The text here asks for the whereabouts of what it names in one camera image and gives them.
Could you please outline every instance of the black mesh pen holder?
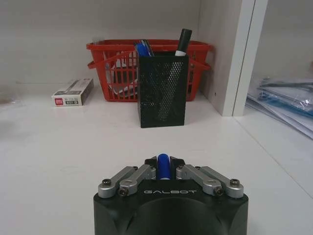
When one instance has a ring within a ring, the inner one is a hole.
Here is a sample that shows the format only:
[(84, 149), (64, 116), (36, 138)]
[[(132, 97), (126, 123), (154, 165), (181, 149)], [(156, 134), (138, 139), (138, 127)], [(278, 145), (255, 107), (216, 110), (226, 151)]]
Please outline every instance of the black mesh pen holder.
[(188, 56), (138, 58), (141, 128), (184, 125), (188, 62)]

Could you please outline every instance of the blue marker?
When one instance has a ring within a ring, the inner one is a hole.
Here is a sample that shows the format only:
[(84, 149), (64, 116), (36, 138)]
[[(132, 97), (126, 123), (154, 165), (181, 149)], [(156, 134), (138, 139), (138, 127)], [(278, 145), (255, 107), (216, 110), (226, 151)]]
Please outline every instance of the blue marker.
[(162, 153), (157, 157), (157, 172), (158, 180), (171, 179), (170, 159), (165, 153)]

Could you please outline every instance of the hex bolt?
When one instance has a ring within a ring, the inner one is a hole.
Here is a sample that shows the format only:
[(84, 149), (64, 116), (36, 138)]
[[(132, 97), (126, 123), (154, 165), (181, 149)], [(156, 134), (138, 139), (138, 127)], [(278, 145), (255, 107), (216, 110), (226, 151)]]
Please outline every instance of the hex bolt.
[(122, 197), (125, 197), (128, 195), (128, 189), (127, 188), (120, 188), (118, 191), (118, 194)]
[(240, 184), (240, 181), (237, 180), (237, 179), (231, 179), (231, 180), (230, 180), (230, 184), (231, 184), (231, 185), (236, 185), (236, 186), (238, 186), (238, 185)]
[(224, 191), (223, 191), (222, 188), (217, 187), (217, 188), (214, 188), (214, 194), (215, 194), (215, 196), (220, 197), (220, 196), (222, 196), (224, 194)]
[(110, 179), (104, 179), (104, 180), (102, 181), (102, 183), (103, 183), (104, 185), (111, 185), (111, 180), (110, 180)]

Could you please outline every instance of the small box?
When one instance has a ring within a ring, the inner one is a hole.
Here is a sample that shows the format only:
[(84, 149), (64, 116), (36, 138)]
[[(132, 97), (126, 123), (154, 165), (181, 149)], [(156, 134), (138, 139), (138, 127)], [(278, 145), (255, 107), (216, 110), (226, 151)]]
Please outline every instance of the small box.
[(73, 79), (51, 98), (54, 106), (81, 106), (93, 89), (93, 79)]

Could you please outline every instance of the white shelf surface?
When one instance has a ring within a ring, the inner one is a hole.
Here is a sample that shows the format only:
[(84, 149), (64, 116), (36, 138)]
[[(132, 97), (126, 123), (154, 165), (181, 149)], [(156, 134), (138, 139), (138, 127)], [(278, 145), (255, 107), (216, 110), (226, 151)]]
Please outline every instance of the white shelf surface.
[(248, 234), (312, 234), (312, 142), (297, 132), (262, 128), (272, 122), (262, 114), (221, 117), (201, 95), (187, 103), (185, 126), (141, 129), (137, 104), (105, 102), (99, 87), (83, 107), (51, 107), (59, 86), (18, 85), (20, 104), (0, 110), (0, 234), (94, 234), (101, 180), (159, 153), (240, 179)]

